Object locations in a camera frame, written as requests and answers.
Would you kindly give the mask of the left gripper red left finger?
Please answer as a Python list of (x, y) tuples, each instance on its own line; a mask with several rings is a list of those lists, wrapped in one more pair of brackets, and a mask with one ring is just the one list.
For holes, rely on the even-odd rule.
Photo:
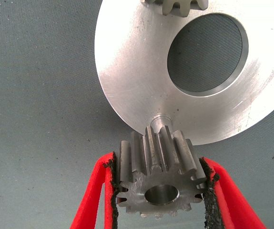
[(93, 168), (86, 191), (71, 224), (72, 229), (93, 229), (96, 225), (101, 190), (104, 187), (104, 228), (118, 227), (116, 207), (116, 154), (107, 153), (100, 157)]

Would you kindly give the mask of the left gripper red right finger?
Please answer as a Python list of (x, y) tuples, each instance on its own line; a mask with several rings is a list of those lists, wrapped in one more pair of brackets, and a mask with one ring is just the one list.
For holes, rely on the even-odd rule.
[(228, 172), (217, 162), (200, 158), (207, 177), (206, 229), (264, 229), (266, 226), (243, 196)]

